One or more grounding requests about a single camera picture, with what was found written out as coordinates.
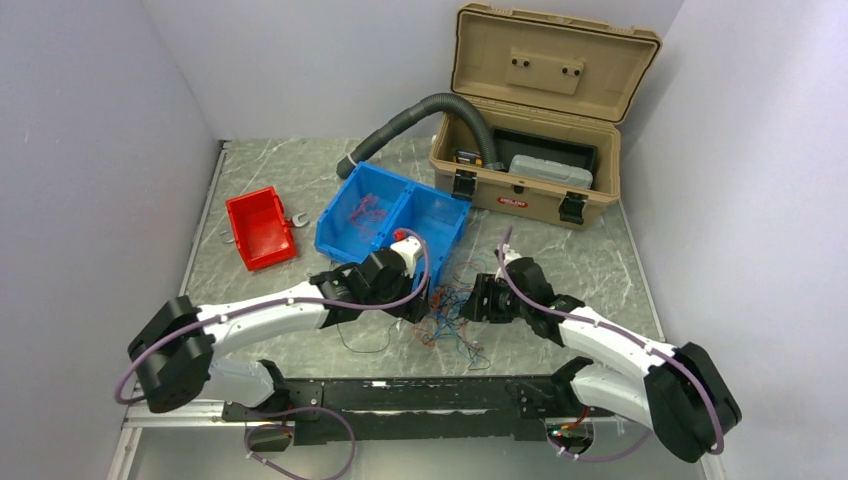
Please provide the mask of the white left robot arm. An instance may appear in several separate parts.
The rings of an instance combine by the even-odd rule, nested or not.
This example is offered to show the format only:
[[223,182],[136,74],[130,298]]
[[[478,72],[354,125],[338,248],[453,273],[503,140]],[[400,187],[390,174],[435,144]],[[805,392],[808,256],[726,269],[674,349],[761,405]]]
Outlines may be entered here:
[[406,239],[276,293],[200,306],[186,295],[172,298],[129,343],[131,364],[113,398],[121,405],[145,402],[152,413],[195,399],[227,400],[275,419],[288,402],[279,368],[268,360],[230,362],[227,355],[273,337],[355,321],[366,311],[417,321],[426,309],[429,273],[427,247]]

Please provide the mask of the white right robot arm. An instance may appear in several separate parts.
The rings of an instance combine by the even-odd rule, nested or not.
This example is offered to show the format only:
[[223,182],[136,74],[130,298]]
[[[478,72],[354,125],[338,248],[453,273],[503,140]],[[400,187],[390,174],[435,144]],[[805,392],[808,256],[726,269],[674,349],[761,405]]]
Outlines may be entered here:
[[551,401],[574,415],[600,408],[646,427],[675,457],[694,463],[723,450],[741,409],[707,351],[651,340],[555,293],[530,257],[479,274],[460,309],[474,322],[524,320],[533,332],[577,357],[551,376]]

